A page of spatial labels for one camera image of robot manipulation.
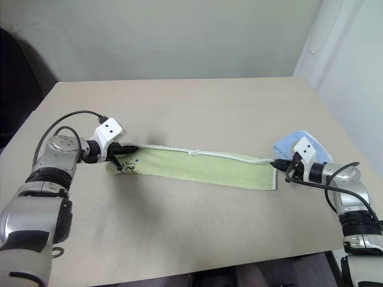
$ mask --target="black cable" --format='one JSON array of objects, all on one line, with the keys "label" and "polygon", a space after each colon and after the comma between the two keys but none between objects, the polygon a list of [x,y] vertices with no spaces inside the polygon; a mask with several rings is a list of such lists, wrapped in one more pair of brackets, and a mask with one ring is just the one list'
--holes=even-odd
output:
[{"label": "black cable", "polygon": [[42,135],[41,139],[39,140],[37,146],[36,146],[36,150],[35,150],[35,154],[34,154],[34,159],[32,160],[32,168],[35,166],[36,162],[37,162],[37,157],[38,157],[38,153],[40,152],[40,148],[41,148],[41,145],[42,143],[44,142],[44,139],[47,137],[47,135],[50,133],[50,131],[59,123],[61,122],[62,120],[72,116],[72,115],[77,115],[77,114],[92,114],[92,115],[95,115],[99,118],[99,122],[102,124],[104,121],[106,121],[108,118],[103,116],[103,115],[100,115],[100,114],[97,114],[96,112],[92,112],[92,111],[75,111],[75,112],[70,112],[62,117],[60,117],[57,121],[55,121],[48,129],[47,131]]},{"label": "black cable", "polygon": [[[358,166],[359,165],[359,162],[355,161],[353,163],[349,163],[349,164],[346,164],[344,166],[342,166],[340,169],[338,169],[337,171],[335,171],[335,173],[333,173],[331,176],[328,176],[327,177],[327,180],[326,180],[326,185],[330,185],[331,181],[334,179],[335,176],[337,176],[340,172],[344,171],[345,169],[349,168],[350,166]],[[327,203],[329,204],[329,206],[331,207],[331,209],[335,212],[336,212],[336,208],[333,206],[332,202],[330,201],[329,199],[329,191],[328,189],[325,189],[324,190],[324,196],[326,198],[326,201]]]},{"label": "black cable", "polygon": [[359,199],[363,204],[364,206],[367,208],[367,210],[370,212],[370,216],[372,217],[372,219],[377,223],[377,225],[379,226],[379,228],[382,230],[383,232],[383,226],[381,224],[381,222],[379,221],[377,215],[375,214],[375,212],[373,211],[373,209],[371,208],[371,206],[368,204],[368,202],[362,198],[362,196],[360,196],[359,194],[357,193],[354,193],[350,190],[344,190],[342,188],[338,188],[338,187],[330,187],[328,185],[323,185],[323,184],[315,184],[313,182],[305,182],[305,181],[301,181],[301,180],[296,180],[296,179],[293,179],[289,174],[290,172],[292,171],[293,169],[293,164],[291,163],[289,165],[289,167],[287,168],[286,170],[286,180],[288,180],[289,182],[294,182],[296,184],[301,184],[301,185],[306,185],[308,187],[316,187],[316,188],[321,188],[323,190],[332,190],[332,191],[337,191],[339,193],[345,193],[345,194],[349,194],[351,196],[354,196],[356,197],[357,199]]}]

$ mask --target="light green cloth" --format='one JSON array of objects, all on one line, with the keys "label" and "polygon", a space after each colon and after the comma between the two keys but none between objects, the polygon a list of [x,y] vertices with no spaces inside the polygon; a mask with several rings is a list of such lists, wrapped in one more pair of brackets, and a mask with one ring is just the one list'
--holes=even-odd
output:
[{"label": "light green cloth", "polygon": [[117,158],[124,173],[142,173],[249,190],[275,190],[275,169],[267,160],[263,163],[241,161],[259,161],[259,158],[248,155],[190,155],[174,150],[140,148],[134,154],[118,155]]}]

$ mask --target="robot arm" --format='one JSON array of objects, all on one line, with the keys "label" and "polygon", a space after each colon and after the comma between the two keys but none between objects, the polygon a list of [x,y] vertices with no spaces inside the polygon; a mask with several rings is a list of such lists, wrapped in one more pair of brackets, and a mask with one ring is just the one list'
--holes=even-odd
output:
[{"label": "robot arm", "polygon": [[62,248],[53,245],[68,238],[71,228],[69,188],[76,165],[81,161],[118,163],[115,154],[128,154],[137,149],[122,147],[116,142],[123,133],[118,122],[110,118],[88,141],[57,134],[48,139],[44,155],[1,215],[2,286],[48,285],[52,252],[59,252],[53,257],[63,254]]},{"label": "robot arm", "polygon": [[330,190],[327,198],[337,213],[348,254],[342,258],[346,286],[377,286],[383,283],[382,225],[370,206],[366,187],[360,181],[358,163],[317,163],[316,151],[307,138],[294,147],[292,161],[276,160],[274,167],[286,172],[286,181]]}]

